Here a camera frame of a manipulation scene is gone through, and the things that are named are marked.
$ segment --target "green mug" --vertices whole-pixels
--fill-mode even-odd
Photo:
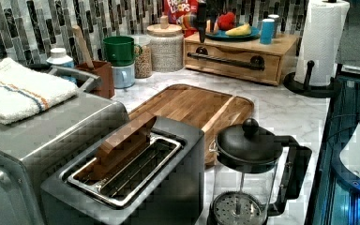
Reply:
[[[137,56],[143,53],[140,45],[134,43],[133,37],[112,36],[103,39],[107,61],[113,67],[126,67],[134,63]]]

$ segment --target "wooden bread box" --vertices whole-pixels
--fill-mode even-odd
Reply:
[[[298,36],[277,34],[270,45],[263,45],[260,40],[222,41],[208,37],[200,43],[196,33],[185,38],[184,65],[185,68],[222,76],[279,85],[285,75],[294,71],[296,66],[296,40]],[[212,59],[199,58],[204,54]],[[251,69],[245,65],[263,60],[263,70]]]

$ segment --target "white marble countertop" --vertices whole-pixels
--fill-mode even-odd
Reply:
[[[304,224],[308,200],[311,193],[314,172],[321,147],[323,128],[329,106],[329,98],[311,98],[294,94],[283,85],[278,87],[240,81],[233,78],[205,74],[182,69],[171,73],[155,72],[147,79],[136,79],[127,89],[115,89],[112,98],[122,102],[130,112],[164,88],[177,83],[228,93],[252,100],[255,104],[252,117],[261,127],[276,135],[292,135],[301,144],[312,150],[307,175],[297,200],[288,201],[285,212],[278,217],[270,217],[267,224]],[[287,149],[279,160],[274,193],[282,174]],[[209,203],[212,201],[214,170],[205,171],[204,209],[196,224],[206,224]]]

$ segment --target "stainless steel toaster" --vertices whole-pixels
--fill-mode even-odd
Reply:
[[[151,142],[120,172],[90,181],[96,148],[42,184],[49,224],[195,224],[203,210],[203,132],[158,117]]]

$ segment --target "wooden utensil holder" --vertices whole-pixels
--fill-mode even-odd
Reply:
[[[95,88],[91,93],[103,98],[112,98],[115,93],[113,89],[113,69],[111,63],[103,61],[92,61],[95,66],[90,69],[86,63],[79,64],[75,68],[98,75],[101,80],[101,86]]]

